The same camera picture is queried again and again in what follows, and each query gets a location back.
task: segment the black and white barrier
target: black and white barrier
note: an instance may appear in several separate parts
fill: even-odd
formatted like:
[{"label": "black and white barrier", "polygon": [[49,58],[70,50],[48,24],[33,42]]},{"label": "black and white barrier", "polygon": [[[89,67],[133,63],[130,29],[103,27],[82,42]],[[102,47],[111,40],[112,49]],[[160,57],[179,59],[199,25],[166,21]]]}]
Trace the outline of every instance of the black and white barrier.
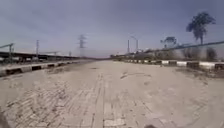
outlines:
[{"label": "black and white barrier", "polygon": [[203,70],[224,70],[224,62],[177,61],[177,60],[125,60],[128,63],[180,66]]}]

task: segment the street light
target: street light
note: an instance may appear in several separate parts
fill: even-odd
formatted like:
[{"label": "street light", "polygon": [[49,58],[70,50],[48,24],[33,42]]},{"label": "street light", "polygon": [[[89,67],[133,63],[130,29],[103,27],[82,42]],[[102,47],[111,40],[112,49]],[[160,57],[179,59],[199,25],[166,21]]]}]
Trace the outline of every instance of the street light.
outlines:
[{"label": "street light", "polygon": [[133,38],[136,41],[136,52],[138,51],[138,39],[135,38],[134,36],[131,36],[131,38]]}]

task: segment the road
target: road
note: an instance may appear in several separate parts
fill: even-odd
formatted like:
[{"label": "road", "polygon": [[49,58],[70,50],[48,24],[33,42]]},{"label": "road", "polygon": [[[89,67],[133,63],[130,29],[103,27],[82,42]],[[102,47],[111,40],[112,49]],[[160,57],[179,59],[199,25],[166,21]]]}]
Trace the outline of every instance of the road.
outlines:
[{"label": "road", "polygon": [[0,123],[6,128],[223,128],[223,82],[174,67],[113,61],[18,74],[0,79]]}]

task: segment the curb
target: curb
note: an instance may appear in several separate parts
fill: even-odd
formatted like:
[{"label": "curb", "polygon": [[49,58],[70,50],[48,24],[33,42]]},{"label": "curb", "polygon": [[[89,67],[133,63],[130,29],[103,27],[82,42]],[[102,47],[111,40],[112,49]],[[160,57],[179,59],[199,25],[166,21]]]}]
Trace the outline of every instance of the curb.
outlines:
[{"label": "curb", "polygon": [[19,73],[25,73],[25,72],[31,72],[31,71],[41,70],[41,69],[59,67],[59,66],[75,64],[75,63],[78,63],[78,62],[59,62],[59,63],[41,64],[41,65],[33,65],[33,66],[32,65],[24,66],[20,68],[2,69],[0,70],[0,77],[13,75],[13,74],[19,74]]},{"label": "curb", "polygon": [[177,60],[124,60],[128,63],[189,67],[202,70],[224,70],[223,62],[177,61]]}]

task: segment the hazy sky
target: hazy sky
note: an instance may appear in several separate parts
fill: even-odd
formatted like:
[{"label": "hazy sky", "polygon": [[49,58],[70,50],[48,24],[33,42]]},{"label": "hazy sky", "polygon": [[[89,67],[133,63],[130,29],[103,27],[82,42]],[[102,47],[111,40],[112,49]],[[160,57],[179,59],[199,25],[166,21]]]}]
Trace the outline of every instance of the hazy sky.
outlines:
[{"label": "hazy sky", "polygon": [[[0,45],[15,43],[15,51],[60,51],[78,55],[78,37],[86,36],[86,54],[103,57],[127,51],[130,36],[139,48],[160,48],[160,40],[175,36],[194,43],[186,26],[198,12],[216,19],[205,42],[224,40],[223,0],[1,0]],[[131,51],[135,41],[130,39]]]}]

